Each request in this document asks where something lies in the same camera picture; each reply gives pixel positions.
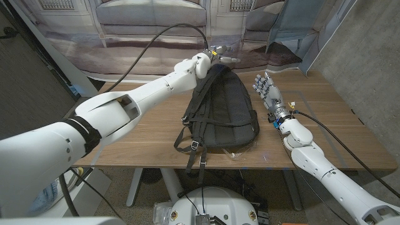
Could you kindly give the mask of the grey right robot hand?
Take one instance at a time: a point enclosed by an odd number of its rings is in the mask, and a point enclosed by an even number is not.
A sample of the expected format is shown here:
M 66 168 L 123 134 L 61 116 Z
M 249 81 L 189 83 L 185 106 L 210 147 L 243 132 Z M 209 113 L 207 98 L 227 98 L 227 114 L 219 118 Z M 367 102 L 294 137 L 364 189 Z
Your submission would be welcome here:
M 264 73 L 264 77 L 257 75 L 253 89 L 259 94 L 264 107 L 268 110 L 268 120 L 278 128 L 284 121 L 291 119 L 291 113 L 286 109 L 283 96 L 274 84 L 273 79 Z

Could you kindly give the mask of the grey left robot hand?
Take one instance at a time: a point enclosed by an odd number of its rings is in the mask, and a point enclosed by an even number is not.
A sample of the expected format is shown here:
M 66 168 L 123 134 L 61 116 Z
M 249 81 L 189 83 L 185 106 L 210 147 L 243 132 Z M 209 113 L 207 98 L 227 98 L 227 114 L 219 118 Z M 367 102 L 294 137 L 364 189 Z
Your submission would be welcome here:
M 203 53 L 208 56 L 211 63 L 217 61 L 222 64 L 240 63 L 241 60 L 235 57 L 224 56 L 226 53 L 233 51 L 231 46 L 212 46 L 211 49 L 205 49 Z

